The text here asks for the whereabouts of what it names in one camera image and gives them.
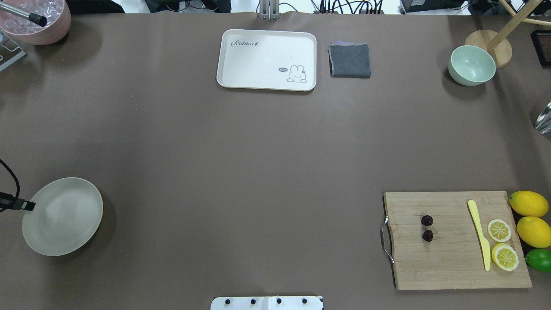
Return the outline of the grey folded cloth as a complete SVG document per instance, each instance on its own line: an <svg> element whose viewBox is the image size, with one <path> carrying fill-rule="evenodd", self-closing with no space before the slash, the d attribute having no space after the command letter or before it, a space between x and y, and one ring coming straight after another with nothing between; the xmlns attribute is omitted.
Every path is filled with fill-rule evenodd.
<svg viewBox="0 0 551 310"><path fill-rule="evenodd" d="M335 41L328 45L328 54L332 77L371 77L370 48L367 43Z"/></svg>

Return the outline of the aluminium frame post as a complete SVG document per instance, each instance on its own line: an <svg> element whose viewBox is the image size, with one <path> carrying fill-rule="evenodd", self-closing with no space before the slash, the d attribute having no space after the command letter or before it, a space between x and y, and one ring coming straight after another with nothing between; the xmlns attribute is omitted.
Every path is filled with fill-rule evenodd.
<svg viewBox="0 0 551 310"><path fill-rule="evenodd" d="M260 0L258 2L258 17L260 20L278 20L281 17L279 0Z"/></svg>

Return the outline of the yellow lemon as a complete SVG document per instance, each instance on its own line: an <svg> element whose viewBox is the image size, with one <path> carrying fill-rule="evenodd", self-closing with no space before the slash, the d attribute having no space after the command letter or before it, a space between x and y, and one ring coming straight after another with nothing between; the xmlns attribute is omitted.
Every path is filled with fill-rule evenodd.
<svg viewBox="0 0 551 310"><path fill-rule="evenodd" d="M516 224L516 231L522 241L534 248L548 248L551 245L551 228L543 219L533 216L522 217Z"/></svg>
<svg viewBox="0 0 551 310"><path fill-rule="evenodd" d="M541 218L549 212L549 202L539 193L527 190L514 192L508 202L517 214Z"/></svg>

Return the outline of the beige shallow plate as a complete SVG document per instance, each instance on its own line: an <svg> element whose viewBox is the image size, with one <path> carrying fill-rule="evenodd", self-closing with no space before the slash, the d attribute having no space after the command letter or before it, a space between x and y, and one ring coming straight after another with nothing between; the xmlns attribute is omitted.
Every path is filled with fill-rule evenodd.
<svg viewBox="0 0 551 310"><path fill-rule="evenodd" d="M57 257L72 253L98 230L104 213L99 189L81 178L62 178L32 198L33 211L22 218L22 235L36 253Z"/></svg>

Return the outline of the cream rabbit tray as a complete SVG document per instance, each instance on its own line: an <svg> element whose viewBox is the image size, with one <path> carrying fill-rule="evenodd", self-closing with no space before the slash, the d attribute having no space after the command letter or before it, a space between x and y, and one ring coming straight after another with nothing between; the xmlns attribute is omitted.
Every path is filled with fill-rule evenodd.
<svg viewBox="0 0 551 310"><path fill-rule="evenodd" d="M222 35L216 80L226 88L311 91L317 39L303 32L229 29Z"/></svg>

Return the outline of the wooden cup stand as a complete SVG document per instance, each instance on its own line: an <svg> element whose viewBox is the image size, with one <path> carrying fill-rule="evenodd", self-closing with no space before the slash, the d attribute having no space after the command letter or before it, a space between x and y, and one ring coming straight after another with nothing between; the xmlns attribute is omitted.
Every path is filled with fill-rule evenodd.
<svg viewBox="0 0 551 310"><path fill-rule="evenodd" d="M465 45L479 47L494 59L496 68L505 67L512 59L511 43L507 40L521 23L530 23L541 26L550 26L550 22L529 18L529 15L541 4L541 0L529 0L519 12L516 12L507 1L500 0L499 3L511 15L508 23L499 31L476 30L468 35L464 41Z"/></svg>

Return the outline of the yellow plastic knife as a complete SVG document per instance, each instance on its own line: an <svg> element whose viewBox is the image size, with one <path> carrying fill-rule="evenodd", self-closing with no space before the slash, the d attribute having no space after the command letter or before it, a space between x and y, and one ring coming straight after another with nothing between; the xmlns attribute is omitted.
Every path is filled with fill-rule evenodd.
<svg viewBox="0 0 551 310"><path fill-rule="evenodd" d="M480 219L480 213L478 211L477 203L469 199L467 201L467 208L470 212L470 216L472 218L472 221L474 223L474 228L476 230L477 238L480 243L480 249L483 257L483 264L485 271L490 271L490 265L492 262L491 259L491 249L490 249L490 243L488 239L484 236L483 230L482 230L482 224Z"/></svg>

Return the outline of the green lime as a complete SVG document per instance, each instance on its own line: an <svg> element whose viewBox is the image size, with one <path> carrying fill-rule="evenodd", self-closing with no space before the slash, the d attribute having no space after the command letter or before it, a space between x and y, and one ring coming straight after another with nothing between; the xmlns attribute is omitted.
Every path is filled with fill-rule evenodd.
<svg viewBox="0 0 551 310"><path fill-rule="evenodd" d="M551 272L551 251L535 248L525 255L526 263L533 269L544 273Z"/></svg>

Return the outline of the mint green bowl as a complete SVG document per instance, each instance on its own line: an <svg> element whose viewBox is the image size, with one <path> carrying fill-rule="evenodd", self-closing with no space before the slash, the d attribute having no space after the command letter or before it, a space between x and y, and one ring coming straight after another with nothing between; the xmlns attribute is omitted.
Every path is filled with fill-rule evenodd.
<svg viewBox="0 0 551 310"><path fill-rule="evenodd" d="M463 86L478 86L494 77L496 64L484 49L463 45L451 53L447 70L455 82Z"/></svg>

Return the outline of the pink bowl with ice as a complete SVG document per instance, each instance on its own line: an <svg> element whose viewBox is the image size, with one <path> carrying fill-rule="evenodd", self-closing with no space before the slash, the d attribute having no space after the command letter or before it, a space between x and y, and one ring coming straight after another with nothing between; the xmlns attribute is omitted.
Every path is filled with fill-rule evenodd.
<svg viewBox="0 0 551 310"><path fill-rule="evenodd" d="M2 0L1 30L33 45L50 45L65 37L71 13L65 0Z"/></svg>

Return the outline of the white cup rack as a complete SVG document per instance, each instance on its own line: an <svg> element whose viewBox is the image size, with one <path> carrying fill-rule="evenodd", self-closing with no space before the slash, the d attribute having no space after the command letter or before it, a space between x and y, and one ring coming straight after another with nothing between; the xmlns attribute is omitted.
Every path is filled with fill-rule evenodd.
<svg viewBox="0 0 551 310"><path fill-rule="evenodd" d="M4 71L20 59L26 52L6 33L0 31L0 72Z"/></svg>

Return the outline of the steel scoop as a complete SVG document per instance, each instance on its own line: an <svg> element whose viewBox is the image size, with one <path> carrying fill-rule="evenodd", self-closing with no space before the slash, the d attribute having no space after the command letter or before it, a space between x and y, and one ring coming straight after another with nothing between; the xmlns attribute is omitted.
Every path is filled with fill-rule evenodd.
<svg viewBox="0 0 551 310"><path fill-rule="evenodd" d="M551 134L551 101L546 104L539 116L536 118L534 128L540 134Z"/></svg>

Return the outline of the bamboo cutting board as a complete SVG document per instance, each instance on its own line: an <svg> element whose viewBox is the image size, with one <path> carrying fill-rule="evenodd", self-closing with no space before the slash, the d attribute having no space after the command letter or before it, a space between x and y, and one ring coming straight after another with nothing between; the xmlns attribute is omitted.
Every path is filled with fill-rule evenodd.
<svg viewBox="0 0 551 310"><path fill-rule="evenodd" d="M519 263L504 271L494 263L485 271L480 243L467 201L477 203L486 238L490 220L501 219L511 228L508 245L515 249ZM385 192L381 242L392 263L397 290L461 290L532 287L529 269L516 232L506 192ZM433 225L421 224L424 215ZM422 233L433 231L433 241Z"/></svg>

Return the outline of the lemon slice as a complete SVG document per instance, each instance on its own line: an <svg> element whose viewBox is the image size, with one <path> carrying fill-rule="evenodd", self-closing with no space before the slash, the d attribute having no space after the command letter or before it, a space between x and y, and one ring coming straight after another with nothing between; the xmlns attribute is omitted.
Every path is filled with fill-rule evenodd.
<svg viewBox="0 0 551 310"><path fill-rule="evenodd" d="M490 238L497 243L506 243L511 239L511 228L504 220L490 220L486 229Z"/></svg>
<svg viewBox="0 0 551 310"><path fill-rule="evenodd" d="M519 259L512 246L505 243L498 243L491 249L491 259L493 263L504 271L513 271L517 269Z"/></svg>

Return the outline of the black wine glass rack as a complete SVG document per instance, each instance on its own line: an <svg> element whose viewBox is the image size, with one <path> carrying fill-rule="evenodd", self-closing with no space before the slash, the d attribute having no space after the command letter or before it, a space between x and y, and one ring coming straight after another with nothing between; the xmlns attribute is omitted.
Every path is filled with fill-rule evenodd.
<svg viewBox="0 0 551 310"><path fill-rule="evenodd" d="M542 67L551 66L551 31L534 30L530 34L536 55Z"/></svg>

